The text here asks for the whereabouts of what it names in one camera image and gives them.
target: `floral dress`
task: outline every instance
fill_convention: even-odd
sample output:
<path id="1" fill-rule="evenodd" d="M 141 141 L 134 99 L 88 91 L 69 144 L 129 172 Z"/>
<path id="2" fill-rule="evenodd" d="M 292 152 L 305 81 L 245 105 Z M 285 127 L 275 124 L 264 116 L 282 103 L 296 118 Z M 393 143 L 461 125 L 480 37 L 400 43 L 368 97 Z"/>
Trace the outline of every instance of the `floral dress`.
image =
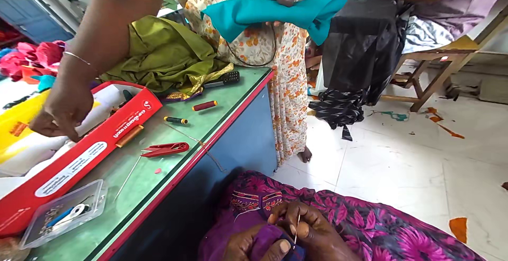
<path id="1" fill-rule="evenodd" d="M 227 225 L 245 223 L 244 228 L 249 228 L 259 224 L 251 219 L 268 220 L 272 207 L 282 202 L 303 202 L 317 208 L 364 261 L 485 261 L 446 232 L 391 206 L 329 190 L 296 189 L 254 171 L 240 174 L 223 194 L 217 223 L 202 239 L 200 253 L 210 242 L 227 242 L 235 229 Z"/>
<path id="2" fill-rule="evenodd" d="M 274 35 L 270 26 L 261 29 L 249 28 L 230 44 L 231 50 L 242 61 L 238 61 L 230 52 L 225 40 L 213 28 L 210 18 L 201 20 L 200 12 L 206 6 L 224 0 L 178 0 L 184 7 L 184 14 L 190 25 L 217 49 L 219 59 L 235 64 L 264 64 L 274 72 L 268 84 L 270 108 L 277 161 L 281 165 L 291 156 L 303 152 L 307 132 L 307 77 L 305 72 L 305 41 L 307 31 L 293 24 L 275 27 Z"/>

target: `wooden stool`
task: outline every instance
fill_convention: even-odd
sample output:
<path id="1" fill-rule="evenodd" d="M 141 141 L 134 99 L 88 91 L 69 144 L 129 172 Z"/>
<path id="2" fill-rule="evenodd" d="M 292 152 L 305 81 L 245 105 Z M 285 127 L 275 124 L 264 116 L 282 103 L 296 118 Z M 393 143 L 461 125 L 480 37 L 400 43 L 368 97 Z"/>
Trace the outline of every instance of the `wooden stool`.
<path id="1" fill-rule="evenodd" d="M 430 96 L 442 87 L 443 83 L 448 77 L 450 77 L 451 74 L 459 71 L 464 59 L 469 54 L 475 53 L 478 50 L 478 44 L 476 44 L 468 36 L 463 36 L 457 41 L 439 49 L 404 54 L 400 58 L 399 64 L 397 65 L 392 78 L 397 80 L 407 80 L 402 87 L 410 88 L 413 86 L 417 97 L 382 95 L 381 98 L 385 100 L 396 100 L 399 102 L 413 102 L 414 104 L 411 106 L 410 110 L 412 112 L 417 112 L 430 98 Z M 416 70 L 410 75 L 397 74 L 397 71 L 403 65 L 404 61 L 410 59 L 421 61 Z M 425 91 L 423 91 L 419 80 L 420 75 L 429 66 L 430 62 L 435 59 L 441 59 L 441 61 L 447 61 L 448 63 L 441 68 L 439 74 L 427 86 Z"/>

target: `clear plastic box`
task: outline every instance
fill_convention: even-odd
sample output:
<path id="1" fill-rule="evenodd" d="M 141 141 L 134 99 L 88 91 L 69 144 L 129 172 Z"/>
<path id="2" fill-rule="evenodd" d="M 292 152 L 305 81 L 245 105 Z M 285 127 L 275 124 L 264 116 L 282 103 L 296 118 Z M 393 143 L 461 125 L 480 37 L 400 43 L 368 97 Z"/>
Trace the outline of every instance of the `clear plastic box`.
<path id="1" fill-rule="evenodd" d="M 35 211 L 34 217 L 21 239 L 20 249 L 39 247 L 98 217 L 104 211 L 107 192 L 108 188 L 104 180 L 96 180 L 41 205 Z"/>

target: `green table top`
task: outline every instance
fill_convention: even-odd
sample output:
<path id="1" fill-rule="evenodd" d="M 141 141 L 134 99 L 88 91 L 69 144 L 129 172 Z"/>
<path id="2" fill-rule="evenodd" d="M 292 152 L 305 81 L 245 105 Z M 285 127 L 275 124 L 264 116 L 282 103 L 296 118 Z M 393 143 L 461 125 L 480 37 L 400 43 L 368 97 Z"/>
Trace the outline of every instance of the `green table top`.
<path id="1" fill-rule="evenodd" d="M 121 149 L 114 150 L 74 188 L 103 179 L 108 185 L 104 212 L 99 217 L 35 248 L 27 260 L 96 260 L 131 224 L 153 199 L 175 178 L 184 165 L 200 150 L 196 141 L 169 128 L 164 116 L 188 119 L 187 125 L 171 124 L 183 133 L 202 142 L 219 129 L 228 117 L 270 74 L 269 68 L 246 68 L 240 71 L 240 83 L 205 90 L 204 94 L 187 102 L 169 102 L 147 122 L 145 129 Z M 216 100 L 214 108 L 194 112 L 192 106 Z M 125 178 L 138 159 L 141 149 L 150 145 L 187 142 L 187 152 L 155 157 L 142 157 L 117 200 L 113 201 Z"/>

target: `hand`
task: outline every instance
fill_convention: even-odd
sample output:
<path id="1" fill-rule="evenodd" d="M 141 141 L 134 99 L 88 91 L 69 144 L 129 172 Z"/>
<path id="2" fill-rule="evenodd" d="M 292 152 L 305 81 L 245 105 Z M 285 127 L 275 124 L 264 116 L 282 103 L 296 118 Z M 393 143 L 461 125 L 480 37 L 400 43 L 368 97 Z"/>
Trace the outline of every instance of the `hand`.
<path id="1" fill-rule="evenodd" d="M 277 2 L 280 5 L 284 5 L 284 6 L 287 6 L 287 7 L 293 6 L 293 4 L 295 4 L 295 1 L 296 0 L 277 0 Z M 281 21 L 275 21 L 275 22 L 273 22 L 273 26 L 274 27 L 278 27 L 278 26 L 280 26 L 280 24 L 283 24 L 283 22 L 281 22 Z"/>
<path id="2" fill-rule="evenodd" d="M 47 137 L 66 135 L 79 141 L 75 127 L 92 110 L 93 96 L 88 81 L 58 77 L 42 110 L 30 122 L 30 129 Z"/>
<path id="3" fill-rule="evenodd" d="M 251 229 L 234 234 L 229 238 L 223 261 L 249 261 L 247 253 L 251 251 L 254 236 L 264 225 L 256 225 Z M 289 252 L 290 244 L 282 239 L 275 242 L 263 256 L 261 261 L 281 261 Z"/>
<path id="4" fill-rule="evenodd" d="M 297 243 L 307 250 L 309 260 L 361 260 L 316 208 L 299 202 L 282 203 L 272 209 L 268 223 L 275 224 L 280 217 L 285 217 L 291 232 L 297 234 Z"/>

